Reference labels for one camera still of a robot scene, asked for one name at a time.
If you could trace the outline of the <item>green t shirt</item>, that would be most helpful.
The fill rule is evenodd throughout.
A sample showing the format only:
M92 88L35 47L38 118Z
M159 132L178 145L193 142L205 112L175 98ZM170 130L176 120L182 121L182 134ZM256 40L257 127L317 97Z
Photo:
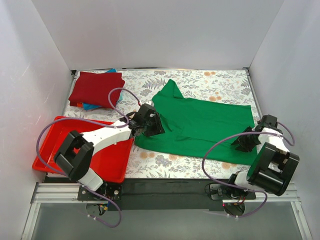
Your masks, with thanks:
M135 145L145 150L203 158L218 141L254 126L250 105L185 98L172 79L152 101L164 133L136 137Z

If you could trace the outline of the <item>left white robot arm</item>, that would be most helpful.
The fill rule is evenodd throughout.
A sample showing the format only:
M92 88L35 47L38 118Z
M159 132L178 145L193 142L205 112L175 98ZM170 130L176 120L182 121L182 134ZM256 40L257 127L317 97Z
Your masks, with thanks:
M163 133L160 114L153 106L144 103L138 111L126 114L110 125L82 133L69 132L55 154L54 162L71 181L89 189L95 200L101 200L108 196L107 182L90 167L93 156L139 135L151 137Z

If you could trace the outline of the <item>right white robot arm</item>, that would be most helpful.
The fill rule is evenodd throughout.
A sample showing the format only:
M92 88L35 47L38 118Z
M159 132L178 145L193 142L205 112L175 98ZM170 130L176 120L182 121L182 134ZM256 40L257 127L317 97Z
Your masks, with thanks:
M211 198L244 199L250 191L264 191L281 196L299 164L298 155L285 146L283 125L273 115L263 115L255 127L248 126L231 144L235 150L251 153L258 147L248 171L233 173L225 184L210 185Z

